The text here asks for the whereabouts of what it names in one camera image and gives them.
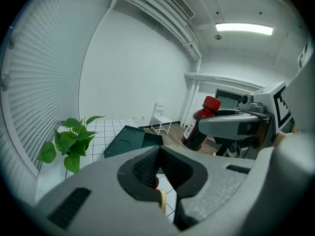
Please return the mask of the green leafy plant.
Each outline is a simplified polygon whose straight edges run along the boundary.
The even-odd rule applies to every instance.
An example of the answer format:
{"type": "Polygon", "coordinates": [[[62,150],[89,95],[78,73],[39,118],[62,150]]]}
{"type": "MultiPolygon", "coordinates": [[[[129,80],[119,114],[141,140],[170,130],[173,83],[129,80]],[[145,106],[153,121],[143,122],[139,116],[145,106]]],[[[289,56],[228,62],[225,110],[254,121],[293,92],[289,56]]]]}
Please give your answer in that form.
{"type": "Polygon", "coordinates": [[[101,116],[93,116],[86,121],[68,118],[62,127],[66,131],[59,132],[54,130],[55,142],[46,141],[43,143],[38,161],[46,164],[52,163],[59,151],[64,156],[64,167],[72,172],[77,173],[80,170],[80,158],[86,156],[86,150],[94,138],[96,132],[87,130],[87,126],[101,116]]]}

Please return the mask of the dark teal box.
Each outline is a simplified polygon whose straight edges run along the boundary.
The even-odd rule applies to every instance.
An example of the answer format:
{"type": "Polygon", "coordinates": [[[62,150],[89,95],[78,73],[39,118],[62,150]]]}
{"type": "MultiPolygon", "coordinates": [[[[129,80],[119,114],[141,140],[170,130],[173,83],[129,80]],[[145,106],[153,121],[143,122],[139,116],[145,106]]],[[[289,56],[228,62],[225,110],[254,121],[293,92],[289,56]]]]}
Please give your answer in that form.
{"type": "Polygon", "coordinates": [[[140,148],[161,145],[163,145],[161,135],[147,133],[143,129],[127,125],[104,150],[103,155],[104,158],[109,158],[140,148]]]}

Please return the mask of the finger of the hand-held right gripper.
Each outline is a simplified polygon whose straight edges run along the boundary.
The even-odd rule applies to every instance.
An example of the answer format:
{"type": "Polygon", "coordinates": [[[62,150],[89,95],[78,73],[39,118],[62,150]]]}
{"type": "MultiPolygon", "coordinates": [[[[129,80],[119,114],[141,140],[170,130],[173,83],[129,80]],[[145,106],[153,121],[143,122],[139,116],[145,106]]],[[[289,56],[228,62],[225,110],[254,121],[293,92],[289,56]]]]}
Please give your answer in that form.
{"type": "Polygon", "coordinates": [[[251,114],[215,116],[201,119],[198,129],[201,133],[211,137],[244,140],[251,136],[247,134],[248,125],[260,121],[260,117],[251,114]]]}
{"type": "Polygon", "coordinates": [[[255,114],[252,114],[251,112],[244,111],[242,109],[223,109],[223,110],[218,110],[216,112],[216,116],[234,116],[234,115],[243,115],[243,114],[248,114],[250,116],[255,116],[255,114]]]}

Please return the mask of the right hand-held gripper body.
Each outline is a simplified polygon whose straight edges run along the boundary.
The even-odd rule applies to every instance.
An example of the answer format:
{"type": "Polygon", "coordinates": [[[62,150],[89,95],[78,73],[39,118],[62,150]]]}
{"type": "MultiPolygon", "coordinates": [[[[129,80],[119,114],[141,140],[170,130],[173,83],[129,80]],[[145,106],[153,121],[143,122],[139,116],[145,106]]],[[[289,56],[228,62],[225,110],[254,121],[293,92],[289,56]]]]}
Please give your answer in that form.
{"type": "Polygon", "coordinates": [[[292,115],[282,98],[285,82],[278,82],[253,93],[244,94],[236,109],[251,112],[261,121],[248,125],[244,140],[216,138],[220,149],[217,156],[231,158],[256,159],[258,153],[272,146],[279,132],[291,121],[292,115]]]}

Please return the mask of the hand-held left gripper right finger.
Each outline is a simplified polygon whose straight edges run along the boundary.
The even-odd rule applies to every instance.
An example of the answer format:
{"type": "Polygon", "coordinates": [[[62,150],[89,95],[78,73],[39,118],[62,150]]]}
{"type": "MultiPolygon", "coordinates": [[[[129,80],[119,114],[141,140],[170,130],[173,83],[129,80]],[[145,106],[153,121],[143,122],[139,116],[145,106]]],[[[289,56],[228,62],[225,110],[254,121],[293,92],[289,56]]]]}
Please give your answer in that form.
{"type": "Polygon", "coordinates": [[[239,189],[254,161],[161,146],[159,165],[177,193],[173,224],[181,231],[218,211],[239,189]]]}

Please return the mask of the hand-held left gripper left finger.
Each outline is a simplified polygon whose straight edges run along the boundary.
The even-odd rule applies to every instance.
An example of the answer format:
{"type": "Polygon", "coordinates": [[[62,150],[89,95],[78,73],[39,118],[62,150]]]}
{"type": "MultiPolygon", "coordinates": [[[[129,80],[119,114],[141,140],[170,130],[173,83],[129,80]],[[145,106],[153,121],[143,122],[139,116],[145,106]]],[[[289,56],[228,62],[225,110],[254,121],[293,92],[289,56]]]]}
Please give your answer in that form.
{"type": "Polygon", "coordinates": [[[35,206],[38,221],[54,236],[174,236],[179,230],[157,202],[134,199],[120,186],[122,164],[145,153],[141,148],[100,159],[48,192],[35,206]],[[77,188],[90,191],[66,229],[50,220],[53,212],[77,188]]]}

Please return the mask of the white checked tablecloth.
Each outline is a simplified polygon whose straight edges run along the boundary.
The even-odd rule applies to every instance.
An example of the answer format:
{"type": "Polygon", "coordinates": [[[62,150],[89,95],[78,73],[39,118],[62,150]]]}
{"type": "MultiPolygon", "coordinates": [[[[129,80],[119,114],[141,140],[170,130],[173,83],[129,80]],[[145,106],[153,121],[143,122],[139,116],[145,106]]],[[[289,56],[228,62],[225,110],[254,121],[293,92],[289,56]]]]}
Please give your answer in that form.
{"type": "MultiPolygon", "coordinates": [[[[86,156],[80,158],[80,168],[83,168],[93,162],[103,159],[103,151],[107,149],[110,143],[125,126],[136,127],[131,120],[95,120],[88,124],[87,130],[96,132],[94,138],[89,144],[86,156]]],[[[35,203],[37,204],[50,190],[72,176],[64,166],[64,156],[56,151],[56,158],[50,164],[43,163],[39,170],[37,180],[35,203]]],[[[168,219],[174,218],[176,193],[171,187],[168,179],[159,170],[157,174],[158,190],[161,190],[165,198],[165,215],[168,219]]]]}

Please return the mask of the ceiling light panel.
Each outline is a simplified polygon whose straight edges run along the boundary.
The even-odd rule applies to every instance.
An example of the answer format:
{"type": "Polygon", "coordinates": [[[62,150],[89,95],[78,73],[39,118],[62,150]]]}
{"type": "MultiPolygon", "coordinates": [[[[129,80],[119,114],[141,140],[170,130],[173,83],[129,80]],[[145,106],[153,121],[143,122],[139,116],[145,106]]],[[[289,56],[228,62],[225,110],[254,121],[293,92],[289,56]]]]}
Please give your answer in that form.
{"type": "Polygon", "coordinates": [[[244,31],[264,35],[272,35],[273,33],[273,28],[270,26],[250,23],[217,23],[216,29],[217,31],[244,31]]]}

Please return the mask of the white chair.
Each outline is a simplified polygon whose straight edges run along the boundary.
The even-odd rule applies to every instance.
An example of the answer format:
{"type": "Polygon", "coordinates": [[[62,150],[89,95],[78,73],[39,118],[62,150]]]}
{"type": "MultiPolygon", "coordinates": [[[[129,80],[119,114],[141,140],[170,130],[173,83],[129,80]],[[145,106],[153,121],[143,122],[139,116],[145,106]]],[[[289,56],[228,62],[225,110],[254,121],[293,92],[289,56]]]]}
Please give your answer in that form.
{"type": "Polygon", "coordinates": [[[151,118],[151,129],[157,135],[159,135],[162,130],[168,134],[172,124],[172,121],[164,115],[165,109],[166,106],[164,103],[159,101],[155,103],[151,118]]]}

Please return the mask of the small red ball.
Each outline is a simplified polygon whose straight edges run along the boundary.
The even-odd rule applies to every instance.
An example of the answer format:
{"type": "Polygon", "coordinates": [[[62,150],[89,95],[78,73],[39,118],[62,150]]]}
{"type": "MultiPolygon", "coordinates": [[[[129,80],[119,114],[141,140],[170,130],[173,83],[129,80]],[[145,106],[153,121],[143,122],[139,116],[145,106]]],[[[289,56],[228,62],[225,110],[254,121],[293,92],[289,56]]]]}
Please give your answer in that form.
{"type": "Polygon", "coordinates": [[[199,121],[204,118],[214,117],[218,112],[221,101],[212,96],[206,96],[202,109],[193,114],[190,124],[184,131],[181,141],[188,149],[198,151],[204,145],[208,136],[199,131],[199,121]]]}

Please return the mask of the white ceiling pipe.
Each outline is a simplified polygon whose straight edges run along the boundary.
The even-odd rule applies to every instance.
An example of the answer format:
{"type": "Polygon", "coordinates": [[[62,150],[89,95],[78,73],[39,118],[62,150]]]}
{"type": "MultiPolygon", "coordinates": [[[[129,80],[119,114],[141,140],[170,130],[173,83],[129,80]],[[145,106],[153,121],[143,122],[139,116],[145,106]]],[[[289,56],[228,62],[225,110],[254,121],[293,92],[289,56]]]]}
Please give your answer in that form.
{"type": "Polygon", "coordinates": [[[206,81],[206,82],[211,82],[213,80],[218,80],[218,81],[228,81],[232,82],[235,84],[240,84],[240,85],[246,85],[248,87],[252,88],[263,88],[266,87],[263,84],[249,81],[246,79],[241,79],[241,78],[236,78],[232,76],[227,76],[227,75],[220,75],[220,74],[212,74],[212,73],[202,73],[202,72],[187,72],[184,74],[185,77],[190,78],[190,79],[195,79],[195,80],[200,80],[200,81],[206,81]]]}

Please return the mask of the white window blind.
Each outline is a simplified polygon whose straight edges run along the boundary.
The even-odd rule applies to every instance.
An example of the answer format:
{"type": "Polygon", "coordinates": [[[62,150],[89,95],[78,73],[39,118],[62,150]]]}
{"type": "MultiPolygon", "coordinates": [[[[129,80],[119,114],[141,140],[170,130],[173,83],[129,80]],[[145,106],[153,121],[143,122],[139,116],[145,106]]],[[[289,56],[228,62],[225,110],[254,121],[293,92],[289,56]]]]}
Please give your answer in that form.
{"type": "Polygon", "coordinates": [[[28,0],[0,46],[0,173],[34,205],[40,149],[77,118],[89,42],[112,0],[28,0]]]}

